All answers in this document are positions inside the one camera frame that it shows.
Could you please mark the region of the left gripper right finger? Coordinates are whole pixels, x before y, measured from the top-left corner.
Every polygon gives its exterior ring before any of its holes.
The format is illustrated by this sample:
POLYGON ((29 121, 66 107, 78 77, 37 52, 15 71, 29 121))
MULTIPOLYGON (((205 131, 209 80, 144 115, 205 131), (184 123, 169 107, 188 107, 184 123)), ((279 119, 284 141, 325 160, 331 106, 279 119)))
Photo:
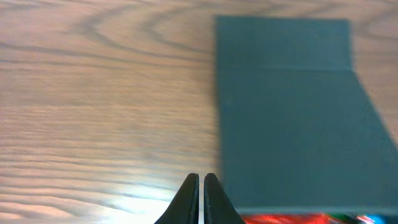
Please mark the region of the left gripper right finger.
POLYGON ((204 223, 245 224, 214 173, 208 173, 204 179, 204 223))

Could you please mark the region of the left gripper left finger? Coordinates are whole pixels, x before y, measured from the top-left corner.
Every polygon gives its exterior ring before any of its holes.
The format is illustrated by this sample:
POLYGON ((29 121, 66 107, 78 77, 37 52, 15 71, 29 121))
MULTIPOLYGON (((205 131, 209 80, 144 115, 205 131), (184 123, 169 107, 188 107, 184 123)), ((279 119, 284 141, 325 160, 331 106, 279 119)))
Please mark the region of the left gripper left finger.
POLYGON ((197 224, 198 217, 199 175, 190 173, 155 224, 197 224))

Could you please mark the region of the red Hacks candy bag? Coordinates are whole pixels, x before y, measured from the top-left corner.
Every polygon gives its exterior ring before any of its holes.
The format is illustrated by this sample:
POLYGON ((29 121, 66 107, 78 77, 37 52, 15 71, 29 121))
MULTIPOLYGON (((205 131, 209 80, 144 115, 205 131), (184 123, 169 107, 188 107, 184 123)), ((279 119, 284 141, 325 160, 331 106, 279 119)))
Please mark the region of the red Hacks candy bag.
POLYGON ((246 224, 329 224, 327 215, 246 215, 246 224))

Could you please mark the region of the blue Oreo cookie pack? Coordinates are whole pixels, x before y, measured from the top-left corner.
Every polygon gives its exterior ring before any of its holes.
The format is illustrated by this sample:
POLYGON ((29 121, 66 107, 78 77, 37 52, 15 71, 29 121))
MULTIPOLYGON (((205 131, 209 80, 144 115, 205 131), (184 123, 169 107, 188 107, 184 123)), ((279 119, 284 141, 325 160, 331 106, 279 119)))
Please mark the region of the blue Oreo cookie pack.
POLYGON ((360 224, 386 224, 384 217, 380 215, 358 215, 356 217, 360 224))

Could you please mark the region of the green Haribo gummy bag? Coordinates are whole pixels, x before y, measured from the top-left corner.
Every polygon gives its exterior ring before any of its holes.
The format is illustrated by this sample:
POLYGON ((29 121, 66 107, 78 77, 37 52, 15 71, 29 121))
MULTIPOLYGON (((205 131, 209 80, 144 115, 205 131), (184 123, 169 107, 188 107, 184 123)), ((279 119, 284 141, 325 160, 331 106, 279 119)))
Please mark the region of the green Haribo gummy bag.
POLYGON ((359 224, 355 217, 343 214, 329 214, 330 223, 333 224, 359 224))

